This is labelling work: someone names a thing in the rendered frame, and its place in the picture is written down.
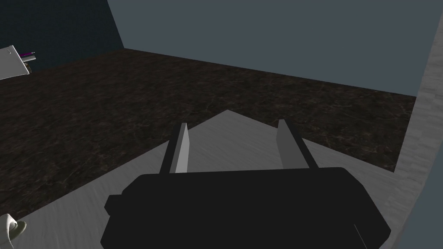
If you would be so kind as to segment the white rounded object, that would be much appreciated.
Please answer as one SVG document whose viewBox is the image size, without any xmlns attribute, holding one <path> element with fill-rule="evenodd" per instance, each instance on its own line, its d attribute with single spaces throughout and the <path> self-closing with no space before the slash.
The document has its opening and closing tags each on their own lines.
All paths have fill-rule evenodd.
<svg viewBox="0 0 443 249">
<path fill-rule="evenodd" d="M 16 221 L 10 214 L 0 216 L 0 249 L 14 249 L 12 241 L 26 229 L 24 221 Z"/>
</svg>

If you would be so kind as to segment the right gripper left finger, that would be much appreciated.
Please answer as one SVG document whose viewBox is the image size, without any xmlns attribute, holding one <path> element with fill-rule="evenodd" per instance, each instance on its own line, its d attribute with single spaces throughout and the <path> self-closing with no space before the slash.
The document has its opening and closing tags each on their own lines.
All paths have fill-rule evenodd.
<svg viewBox="0 0 443 249">
<path fill-rule="evenodd" d="M 187 123 L 176 124 L 159 173 L 186 173 L 189 158 L 189 133 Z"/>
</svg>

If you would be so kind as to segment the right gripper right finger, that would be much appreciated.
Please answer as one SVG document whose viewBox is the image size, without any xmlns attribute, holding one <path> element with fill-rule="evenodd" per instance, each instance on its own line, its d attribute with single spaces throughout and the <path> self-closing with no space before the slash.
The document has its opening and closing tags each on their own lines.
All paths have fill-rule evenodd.
<svg viewBox="0 0 443 249">
<path fill-rule="evenodd" d="M 318 168 L 306 143 L 290 120 L 279 120 L 276 143 L 284 169 Z"/>
</svg>

